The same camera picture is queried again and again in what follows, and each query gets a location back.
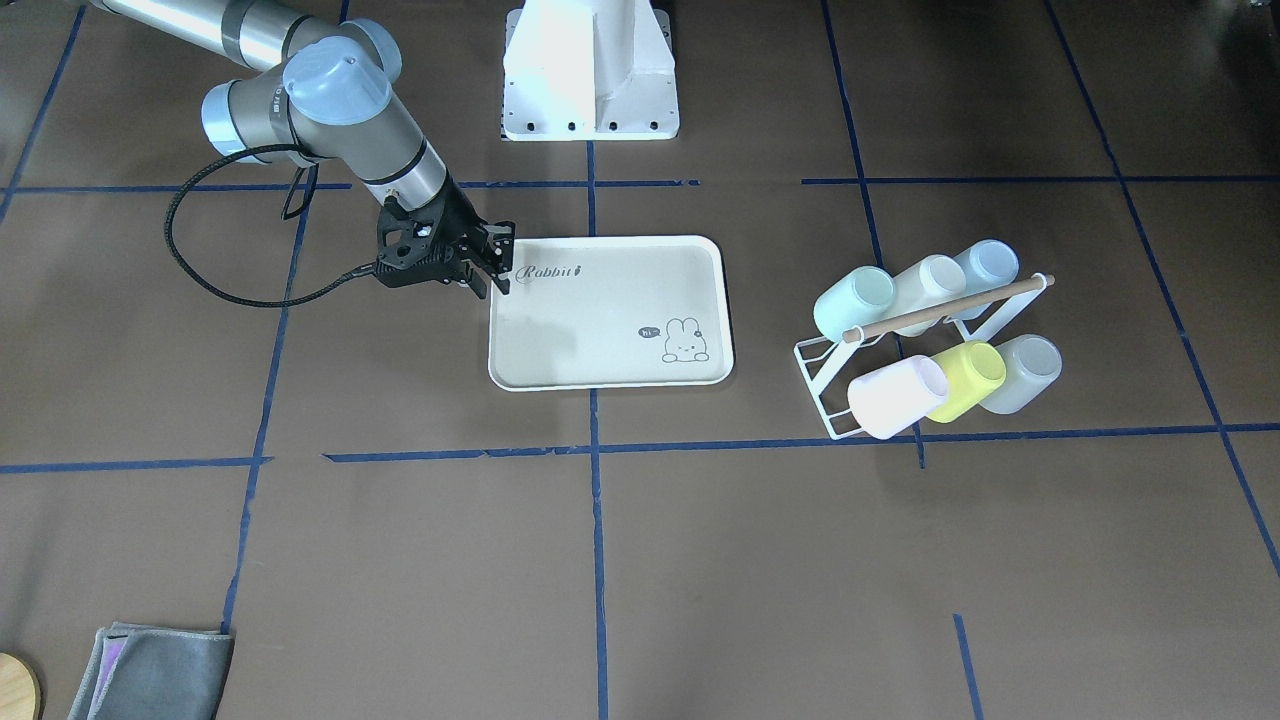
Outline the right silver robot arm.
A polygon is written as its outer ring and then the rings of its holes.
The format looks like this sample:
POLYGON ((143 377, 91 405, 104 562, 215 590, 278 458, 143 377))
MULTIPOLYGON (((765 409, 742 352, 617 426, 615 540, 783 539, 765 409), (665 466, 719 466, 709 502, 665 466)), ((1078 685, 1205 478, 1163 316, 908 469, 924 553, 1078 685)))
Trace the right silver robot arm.
POLYGON ((175 192, 163 224, 170 255, 195 269, 173 234, 188 192, 236 161, 296 165, 296 182, 340 161, 379 202, 378 252, 339 275, 388 288, 438 282, 509 292, 515 225, 490 223, 396 94, 403 69, 394 37, 372 20, 332 24, 274 1, 102 1, 100 8, 207 49, 253 70, 211 88, 201 106, 219 159, 175 192))

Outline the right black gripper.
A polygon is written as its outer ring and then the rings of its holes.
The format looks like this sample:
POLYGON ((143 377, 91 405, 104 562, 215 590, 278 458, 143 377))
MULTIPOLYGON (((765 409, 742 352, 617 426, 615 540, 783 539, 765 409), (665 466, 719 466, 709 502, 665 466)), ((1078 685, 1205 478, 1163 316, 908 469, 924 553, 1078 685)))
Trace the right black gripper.
POLYGON ((488 275, 497 290, 508 295, 515 258, 513 222, 486 223, 453 178, 422 209, 420 220, 431 222, 426 269, 429 273, 456 273, 460 287, 477 299, 486 299, 488 275), (462 263, 472 260, 474 263, 462 263))

